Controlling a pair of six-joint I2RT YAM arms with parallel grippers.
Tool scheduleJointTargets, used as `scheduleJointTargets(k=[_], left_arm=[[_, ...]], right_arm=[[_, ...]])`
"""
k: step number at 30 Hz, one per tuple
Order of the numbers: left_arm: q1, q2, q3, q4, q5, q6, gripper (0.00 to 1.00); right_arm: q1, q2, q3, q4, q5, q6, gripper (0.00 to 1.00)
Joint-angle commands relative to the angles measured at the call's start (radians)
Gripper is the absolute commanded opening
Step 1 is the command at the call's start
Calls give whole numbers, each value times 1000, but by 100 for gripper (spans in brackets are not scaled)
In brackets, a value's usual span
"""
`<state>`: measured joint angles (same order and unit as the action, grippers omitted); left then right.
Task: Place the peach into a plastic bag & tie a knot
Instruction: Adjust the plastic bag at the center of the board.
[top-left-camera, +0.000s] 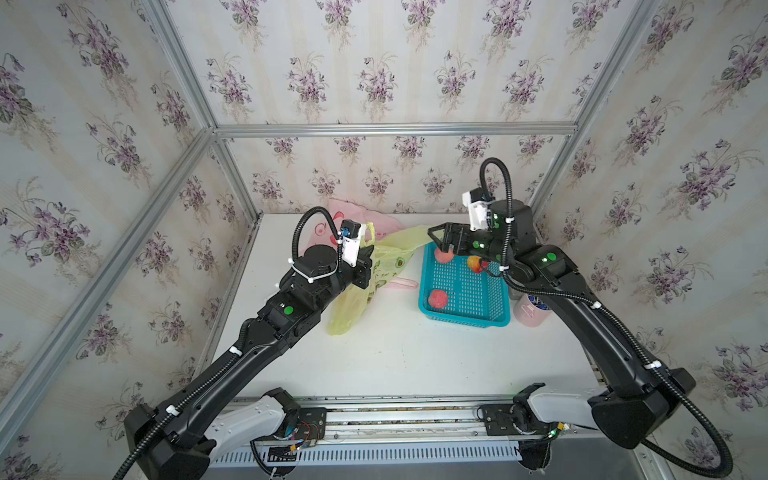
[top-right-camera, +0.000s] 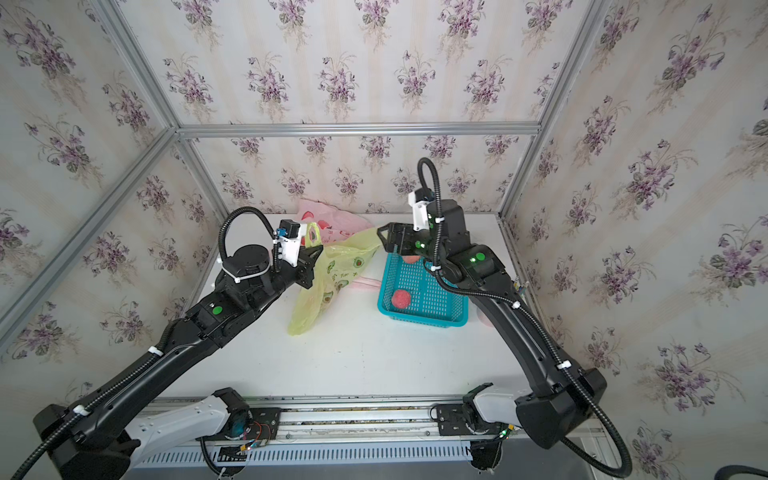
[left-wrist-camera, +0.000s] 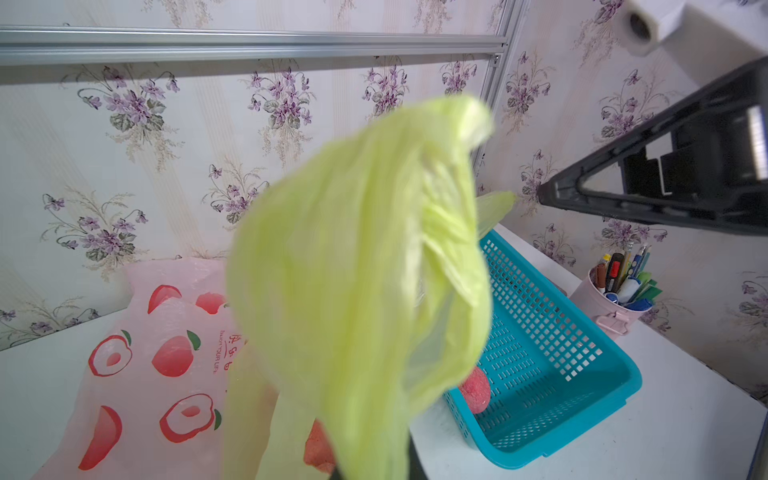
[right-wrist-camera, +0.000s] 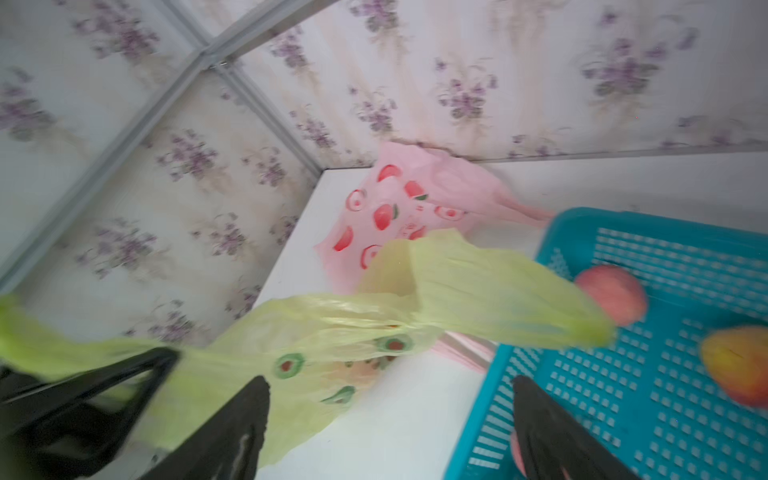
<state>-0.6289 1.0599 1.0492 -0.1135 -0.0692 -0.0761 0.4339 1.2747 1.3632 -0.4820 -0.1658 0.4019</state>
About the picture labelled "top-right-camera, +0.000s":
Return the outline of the yellow-green plastic bag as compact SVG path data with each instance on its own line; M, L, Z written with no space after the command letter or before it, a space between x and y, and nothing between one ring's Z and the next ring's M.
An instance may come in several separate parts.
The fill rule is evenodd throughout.
M381 246L376 228L359 231L340 242L322 241L317 222L308 226L305 244L322 246L323 251L313 267L314 279L309 289L301 289L293 309L287 332L298 336L310 330L320 315L339 296L339 292L360 277Z

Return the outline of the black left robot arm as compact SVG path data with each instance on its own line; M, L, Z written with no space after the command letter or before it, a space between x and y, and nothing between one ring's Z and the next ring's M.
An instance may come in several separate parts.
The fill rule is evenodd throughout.
M283 219L272 226L251 206L226 217L217 244L221 270L212 292L100 388L68 406L41 410L34 418L41 443L13 478L24 478L48 456L64 479L120 479L147 458L190 440L244 434L250 408L231 387L154 417L140 414L258 320L289 287L310 288L323 245L317 225Z

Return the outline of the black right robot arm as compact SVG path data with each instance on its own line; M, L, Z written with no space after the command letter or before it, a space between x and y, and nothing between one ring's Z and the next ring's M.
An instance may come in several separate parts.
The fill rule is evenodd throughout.
M384 250L420 257L435 284L468 298L490 320L531 389L515 398L510 424L521 427L541 448L561 443L595 470L628 478L633 470L630 451L599 405L607 387L603 374L583 368L556 343L516 291L499 257L490 247L472 241L463 209L442 196L438 170L431 159L419 159L417 175L420 186L409 196L412 222L390 222L377 230ZM591 417L613 441L619 455L617 466L600 462L569 439Z

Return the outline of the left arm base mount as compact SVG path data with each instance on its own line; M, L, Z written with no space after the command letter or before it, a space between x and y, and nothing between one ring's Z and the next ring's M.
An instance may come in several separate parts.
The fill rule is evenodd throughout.
M218 433L197 441L206 447L206 457L214 464L243 463L277 438L281 414L280 408L251 408L248 413L232 415Z

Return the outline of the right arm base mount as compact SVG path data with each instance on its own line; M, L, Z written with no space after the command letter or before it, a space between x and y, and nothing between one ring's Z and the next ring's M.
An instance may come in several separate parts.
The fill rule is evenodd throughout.
M492 473L502 459L503 443L521 431L513 424L485 421L471 402L434 404L429 417L441 437L472 437L468 455L479 472Z

